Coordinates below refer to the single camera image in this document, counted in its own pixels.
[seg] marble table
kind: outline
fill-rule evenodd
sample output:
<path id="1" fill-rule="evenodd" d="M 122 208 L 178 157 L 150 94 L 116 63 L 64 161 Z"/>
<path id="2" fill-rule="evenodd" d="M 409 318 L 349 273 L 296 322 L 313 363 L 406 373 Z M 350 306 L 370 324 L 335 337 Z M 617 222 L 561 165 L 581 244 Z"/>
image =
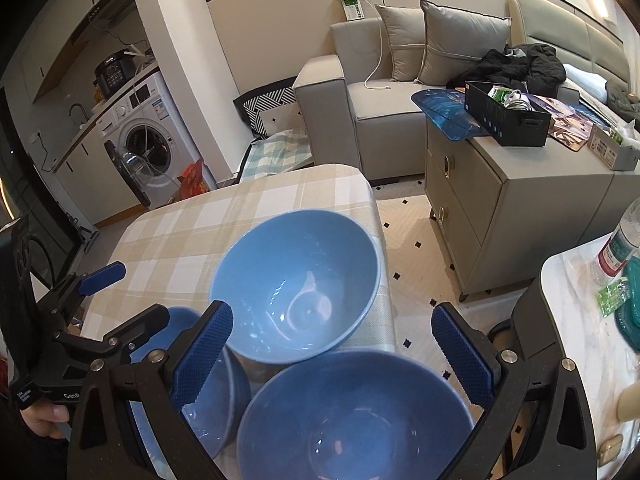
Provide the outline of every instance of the marble table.
<path id="1" fill-rule="evenodd" d="M 594 294 L 590 263 L 608 235 L 550 257 L 542 267 L 542 295 L 556 322 L 564 354 L 575 361 L 589 401 L 596 446 L 621 433 L 620 455 L 598 469 L 598 480 L 611 478 L 633 451 L 638 422 L 619 422 L 620 392 L 638 380 L 638 355 L 625 342 L 613 315 L 603 318 Z"/>

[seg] black and white striped pillow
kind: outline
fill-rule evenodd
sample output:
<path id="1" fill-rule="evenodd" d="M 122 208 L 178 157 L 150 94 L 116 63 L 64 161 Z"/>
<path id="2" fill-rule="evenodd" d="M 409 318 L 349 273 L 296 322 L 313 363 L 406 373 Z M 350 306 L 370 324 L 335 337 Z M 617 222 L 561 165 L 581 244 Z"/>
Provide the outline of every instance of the black and white striped pillow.
<path id="1" fill-rule="evenodd" d="M 282 79 L 281 81 L 250 90 L 234 99 L 234 105 L 238 109 L 238 113 L 244 123 L 251 128 L 254 137 L 257 139 L 267 138 L 267 130 L 260 118 L 260 112 L 296 102 L 296 97 L 293 93 L 293 82 L 295 80 L 295 77 Z"/>

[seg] human hand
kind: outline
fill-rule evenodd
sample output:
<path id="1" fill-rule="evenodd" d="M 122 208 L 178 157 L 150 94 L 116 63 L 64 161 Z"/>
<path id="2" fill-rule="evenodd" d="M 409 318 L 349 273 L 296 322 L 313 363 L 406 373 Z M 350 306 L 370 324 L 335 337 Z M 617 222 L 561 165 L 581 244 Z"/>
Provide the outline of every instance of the human hand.
<path id="1" fill-rule="evenodd" d="M 48 399 L 39 399 L 20 412 L 25 424 L 37 436 L 64 438 L 56 427 L 56 422 L 68 422 L 69 411 L 66 406 L 52 404 Z"/>

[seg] plastic bottle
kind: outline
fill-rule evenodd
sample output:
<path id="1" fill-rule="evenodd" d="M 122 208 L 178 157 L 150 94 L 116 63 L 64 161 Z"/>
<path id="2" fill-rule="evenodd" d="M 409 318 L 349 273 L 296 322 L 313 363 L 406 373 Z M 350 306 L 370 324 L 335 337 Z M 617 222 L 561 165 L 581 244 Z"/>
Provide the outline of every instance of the plastic bottle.
<path id="1" fill-rule="evenodd" d="M 620 224 L 591 263 L 591 276 L 599 286 L 607 285 L 640 247 L 640 198 L 628 207 Z"/>

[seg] bottle label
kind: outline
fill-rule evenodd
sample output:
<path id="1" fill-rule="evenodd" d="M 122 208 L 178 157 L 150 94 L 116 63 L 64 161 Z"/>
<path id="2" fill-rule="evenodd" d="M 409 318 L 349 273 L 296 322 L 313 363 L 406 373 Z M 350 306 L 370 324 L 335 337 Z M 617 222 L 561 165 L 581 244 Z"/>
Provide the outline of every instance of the bottle label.
<path id="1" fill-rule="evenodd" d="M 622 267 L 625 266 L 635 250 L 636 247 L 626 239 L 625 234 L 618 226 L 598 254 L 600 267 L 608 276 L 613 278 L 622 270 Z"/>

